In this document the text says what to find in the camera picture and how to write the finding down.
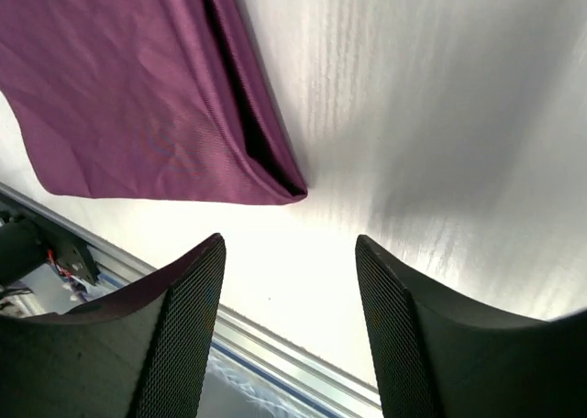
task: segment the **white surface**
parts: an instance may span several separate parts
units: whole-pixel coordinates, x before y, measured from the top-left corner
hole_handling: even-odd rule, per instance
[[[242,0],[296,205],[50,196],[5,104],[0,182],[155,266],[221,232],[224,305],[374,383],[358,233],[509,311],[587,305],[584,1]]]

